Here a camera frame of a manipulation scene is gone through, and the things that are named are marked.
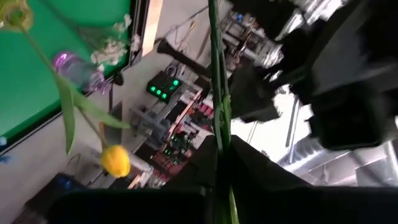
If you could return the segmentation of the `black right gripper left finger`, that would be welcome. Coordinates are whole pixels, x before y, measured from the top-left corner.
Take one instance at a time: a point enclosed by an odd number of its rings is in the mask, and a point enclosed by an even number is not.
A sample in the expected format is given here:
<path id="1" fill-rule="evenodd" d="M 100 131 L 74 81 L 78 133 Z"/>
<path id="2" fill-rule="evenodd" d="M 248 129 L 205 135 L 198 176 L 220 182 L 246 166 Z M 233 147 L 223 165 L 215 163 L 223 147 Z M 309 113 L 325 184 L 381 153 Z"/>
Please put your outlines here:
<path id="1" fill-rule="evenodd" d="M 48 224 L 210 224 L 217 149 L 207 136 L 160 189 L 87 189 L 58 198 Z"/>

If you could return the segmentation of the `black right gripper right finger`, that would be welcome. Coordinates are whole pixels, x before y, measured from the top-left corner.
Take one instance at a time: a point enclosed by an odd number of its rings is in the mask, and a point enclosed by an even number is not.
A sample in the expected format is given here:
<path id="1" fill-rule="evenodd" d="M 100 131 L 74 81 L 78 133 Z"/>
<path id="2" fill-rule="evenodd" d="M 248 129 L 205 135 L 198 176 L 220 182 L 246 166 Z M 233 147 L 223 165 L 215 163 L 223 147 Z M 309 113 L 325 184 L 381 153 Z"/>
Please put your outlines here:
<path id="1" fill-rule="evenodd" d="M 236 135 L 229 171 L 241 224 L 398 224 L 398 189 L 313 186 Z"/>

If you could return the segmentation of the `yellow artificial tulip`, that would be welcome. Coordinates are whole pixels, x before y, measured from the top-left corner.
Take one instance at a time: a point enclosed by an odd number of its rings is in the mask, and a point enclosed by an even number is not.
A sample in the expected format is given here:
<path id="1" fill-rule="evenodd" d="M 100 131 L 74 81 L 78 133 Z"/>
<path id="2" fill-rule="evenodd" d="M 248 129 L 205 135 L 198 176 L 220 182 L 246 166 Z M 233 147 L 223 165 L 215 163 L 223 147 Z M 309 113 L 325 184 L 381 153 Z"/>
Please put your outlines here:
<path id="1" fill-rule="evenodd" d="M 128 175 L 131 169 L 129 154 L 125 147 L 121 145 L 110 145 L 107 143 L 104 135 L 100 133 L 96 125 L 90 121 L 87 114 L 93 115 L 95 118 L 104 124 L 124 129 L 129 125 L 116 119 L 114 116 L 107 114 L 105 111 L 96 106 L 87 97 L 83 96 L 78 90 L 71 86 L 70 82 L 59 75 L 51 66 L 49 59 L 44 55 L 42 49 L 38 46 L 34 38 L 29 34 L 22 25 L 18 25 L 19 30 L 26 36 L 30 45 L 37 52 L 37 55 L 44 63 L 44 65 L 51 71 L 54 82 L 57 86 L 58 94 L 60 96 L 60 104 L 63 113 L 63 123 L 65 129 L 66 153 L 72 149 L 75 139 L 75 114 L 74 109 L 77 108 L 81 113 L 91 130 L 97 135 L 104 146 L 101 153 L 101 165 L 113 177 L 120 178 Z"/>

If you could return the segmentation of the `purple ribbed glass vase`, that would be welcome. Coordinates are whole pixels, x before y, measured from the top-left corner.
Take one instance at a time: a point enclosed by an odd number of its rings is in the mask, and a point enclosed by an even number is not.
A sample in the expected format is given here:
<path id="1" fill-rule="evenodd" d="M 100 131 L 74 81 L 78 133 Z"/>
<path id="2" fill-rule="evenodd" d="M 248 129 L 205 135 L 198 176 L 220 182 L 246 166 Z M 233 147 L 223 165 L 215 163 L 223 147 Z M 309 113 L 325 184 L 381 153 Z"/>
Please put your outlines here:
<path id="1" fill-rule="evenodd" d="M 52 59 L 52 65 L 59 75 L 84 92 L 98 91 L 104 95 L 111 89 L 111 83 L 106 81 L 103 72 L 77 54 L 60 52 Z"/>

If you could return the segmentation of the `black device green lights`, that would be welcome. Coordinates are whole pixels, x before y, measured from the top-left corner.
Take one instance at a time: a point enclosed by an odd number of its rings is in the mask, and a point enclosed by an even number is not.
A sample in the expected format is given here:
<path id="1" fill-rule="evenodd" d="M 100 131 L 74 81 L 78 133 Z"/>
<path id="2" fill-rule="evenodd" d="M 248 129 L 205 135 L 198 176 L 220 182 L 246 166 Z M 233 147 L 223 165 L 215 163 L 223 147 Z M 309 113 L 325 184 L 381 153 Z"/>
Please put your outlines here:
<path id="1" fill-rule="evenodd" d="M 160 71 L 147 83 L 146 92 L 164 103 L 169 103 L 181 85 L 181 80 Z"/>

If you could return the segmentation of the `green table mat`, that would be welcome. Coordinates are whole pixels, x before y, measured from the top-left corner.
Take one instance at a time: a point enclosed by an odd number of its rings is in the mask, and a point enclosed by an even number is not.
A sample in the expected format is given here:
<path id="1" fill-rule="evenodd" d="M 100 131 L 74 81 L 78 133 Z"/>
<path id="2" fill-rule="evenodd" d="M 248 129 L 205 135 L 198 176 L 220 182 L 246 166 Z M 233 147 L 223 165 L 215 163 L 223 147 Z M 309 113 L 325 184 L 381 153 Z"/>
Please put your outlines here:
<path id="1" fill-rule="evenodd" d="M 83 25 L 111 26 L 129 13 L 131 0 L 49 0 L 64 16 Z M 30 35 L 48 59 L 61 51 L 85 59 L 91 50 L 40 0 L 28 0 L 34 13 Z M 0 30 L 0 136 L 11 138 L 58 106 L 49 69 L 20 32 Z"/>

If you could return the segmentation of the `silver ventilation duct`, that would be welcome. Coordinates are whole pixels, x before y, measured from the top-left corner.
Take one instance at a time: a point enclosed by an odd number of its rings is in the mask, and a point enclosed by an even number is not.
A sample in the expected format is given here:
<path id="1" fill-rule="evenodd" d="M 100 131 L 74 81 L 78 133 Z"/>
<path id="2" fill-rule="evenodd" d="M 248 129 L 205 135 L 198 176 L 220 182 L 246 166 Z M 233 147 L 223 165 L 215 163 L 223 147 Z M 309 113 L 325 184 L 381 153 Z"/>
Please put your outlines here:
<path id="1" fill-rule="evenodd" d="M 312 185 L 398 187 L 398 140 L 368 149 L 330 151 L 305 137 L 277 163 Z"/>

